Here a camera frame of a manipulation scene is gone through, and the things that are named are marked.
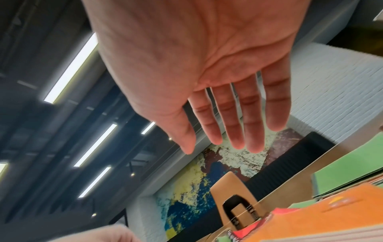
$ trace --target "dark ceiling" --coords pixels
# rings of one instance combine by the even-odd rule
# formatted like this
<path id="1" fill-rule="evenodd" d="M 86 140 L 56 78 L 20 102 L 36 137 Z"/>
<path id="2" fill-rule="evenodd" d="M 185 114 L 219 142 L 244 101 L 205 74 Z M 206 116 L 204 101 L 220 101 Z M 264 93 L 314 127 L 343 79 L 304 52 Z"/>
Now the dark ceiling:
<path id="1" fill-rule="evenodd" d="M 96 220 L 93 212 L 102 214 L 121 188 L 132 193 L 179 147 L 156 126 L 141 134 L 150 122 L 130 107 L 96 51 L 57 102 L 43 101 L 92 34 L 80 0 L 0 6 L 0 162 L 8 163 L 0 178 L 0 229 L 65 213 Z M 199 130 L 188 104 L 185 110 Z M 116 129 L 84 165 L 73 167 L 112 124 Z"/>

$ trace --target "white brick wall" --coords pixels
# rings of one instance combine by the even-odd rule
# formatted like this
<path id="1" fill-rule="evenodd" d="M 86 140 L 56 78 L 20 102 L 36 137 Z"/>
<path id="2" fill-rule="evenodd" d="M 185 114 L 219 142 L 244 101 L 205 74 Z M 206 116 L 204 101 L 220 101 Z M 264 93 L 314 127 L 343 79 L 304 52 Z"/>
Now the white brick wall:
<path id="1" fill-rule="evenodd" d="M 154 196 L 139 197 L 126 208 L 129 229 L 142 242 L 167 241 L 160 210 Z"/>
<path id="2" fill-rule="evenodd" d="M 288 126 L 336 143 L 383 111 L 383 58 L 311 43 L 292 56 Z"/>

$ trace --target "abstract artwork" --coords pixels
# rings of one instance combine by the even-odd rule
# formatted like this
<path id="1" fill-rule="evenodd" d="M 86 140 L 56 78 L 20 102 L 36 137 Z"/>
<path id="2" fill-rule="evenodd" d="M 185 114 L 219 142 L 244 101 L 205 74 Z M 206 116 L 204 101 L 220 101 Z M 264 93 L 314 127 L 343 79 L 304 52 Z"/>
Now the abstract artwork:
<path id="1" fill-rule="evenodd" d="M 215 206 L 209 190 L 225 173 L 232 171 L 245 182 L 301 138 L 289 128 L 278 133 L 266 129 L 265 149 L 253 154 L 246 149 L 234 149 L 224 133 L 222 144 L 211 144 L 155 194 L 167 238 L 189 227 Z"/>

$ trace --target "hand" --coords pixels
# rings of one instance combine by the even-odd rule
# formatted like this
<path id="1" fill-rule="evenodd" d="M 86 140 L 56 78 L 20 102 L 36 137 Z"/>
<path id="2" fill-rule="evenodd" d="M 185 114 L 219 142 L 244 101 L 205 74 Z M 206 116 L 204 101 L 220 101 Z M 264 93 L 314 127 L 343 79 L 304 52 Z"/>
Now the hand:
<path id="1" fill-rule="evenodd" d="M 113 225 L 69 235 L 51 242 L 140 242 L 140 240 L 127 227 Z"/>
<path id="2" fill-rule="evenodd" d="M 266 123 L 283 129 L 290 113 L 289 54 L 309 0 L 83 0 L 101 56 L 134 110 L 155 121 L 189 154 L 195 133 L 188 100 L 213 144 L 222 142 L 211 88 L 232 145 L 264 148 Z M 237 117 L 234 86 L 243 113 Z"/>

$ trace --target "ceiling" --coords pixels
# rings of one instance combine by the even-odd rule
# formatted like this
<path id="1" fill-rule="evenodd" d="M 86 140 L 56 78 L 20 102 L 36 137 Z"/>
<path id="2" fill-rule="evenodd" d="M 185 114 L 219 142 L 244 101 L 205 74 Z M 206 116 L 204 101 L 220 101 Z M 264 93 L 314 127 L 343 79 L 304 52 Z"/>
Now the ceiling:
<path id="1" fill-rule="evenodd" d="M 313 1 L 296 41 L 342 1 Z M 0 0 L 0 20 L 0 163 L 8 164 L 0 177 L 0 240 L 43 241 L 102 225 L 179 147 L 156 126 L 141 134 L 150 121 L 131 108 L 97 49 L 54 104 L 43 101 L 92 35 L 80 0 Z M 200 132 L 188 103 L 184 109 Z"/>

